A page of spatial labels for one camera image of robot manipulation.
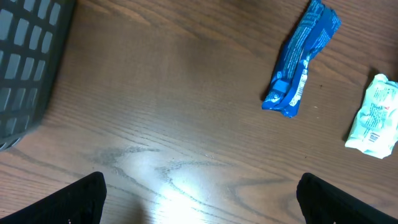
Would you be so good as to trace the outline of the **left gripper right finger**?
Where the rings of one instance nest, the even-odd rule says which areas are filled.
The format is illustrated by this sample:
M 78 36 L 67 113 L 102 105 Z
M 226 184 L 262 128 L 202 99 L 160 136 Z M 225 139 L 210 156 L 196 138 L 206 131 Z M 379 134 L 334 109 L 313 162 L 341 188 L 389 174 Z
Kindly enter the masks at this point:
M 311 173 L 303 174 L 296 196 L 307 223 L 397 224 L 396 218 Z

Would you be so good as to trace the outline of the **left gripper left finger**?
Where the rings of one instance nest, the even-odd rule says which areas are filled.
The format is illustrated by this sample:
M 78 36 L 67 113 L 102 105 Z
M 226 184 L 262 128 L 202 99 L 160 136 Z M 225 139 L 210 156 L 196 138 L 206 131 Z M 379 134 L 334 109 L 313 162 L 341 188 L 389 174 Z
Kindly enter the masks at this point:
M 93 172 L 38 202 L 1 218 L 1 224 L 99 224 L 106 194 L 104 175 Z

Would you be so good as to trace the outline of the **blue snack wrapper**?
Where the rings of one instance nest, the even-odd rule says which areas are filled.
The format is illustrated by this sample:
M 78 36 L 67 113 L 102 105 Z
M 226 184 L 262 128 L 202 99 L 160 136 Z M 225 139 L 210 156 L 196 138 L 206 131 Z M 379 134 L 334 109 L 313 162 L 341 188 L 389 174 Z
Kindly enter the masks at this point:
M 272 74 L 262 109 L 297 115 L 312 59 L 329 43 L 340 28 L 336 12 L 321 0 L 311 0 L 293 35 L 282 48 Z

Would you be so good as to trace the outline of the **teal white snack packet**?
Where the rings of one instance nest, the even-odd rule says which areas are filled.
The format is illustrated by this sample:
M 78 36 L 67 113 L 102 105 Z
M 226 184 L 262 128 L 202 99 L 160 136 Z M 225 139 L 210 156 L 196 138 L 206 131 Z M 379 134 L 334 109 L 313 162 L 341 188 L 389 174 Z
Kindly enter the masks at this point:
M 374 76 L 366 89 L 345 146 L 383 159 L 397 142 L 397 82 L 384 74 Z

